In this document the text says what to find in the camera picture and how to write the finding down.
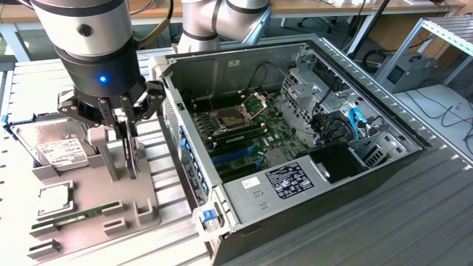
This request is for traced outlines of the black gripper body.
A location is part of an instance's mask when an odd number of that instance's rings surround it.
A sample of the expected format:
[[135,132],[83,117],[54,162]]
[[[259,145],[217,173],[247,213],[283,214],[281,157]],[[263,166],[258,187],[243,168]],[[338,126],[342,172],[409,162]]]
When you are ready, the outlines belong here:
[[130,94],[137,98],[145,91],[139,73],[135,42],[130,38],[123,46],[107,55],[83,57],[55,48],[74,88],[95,98]]

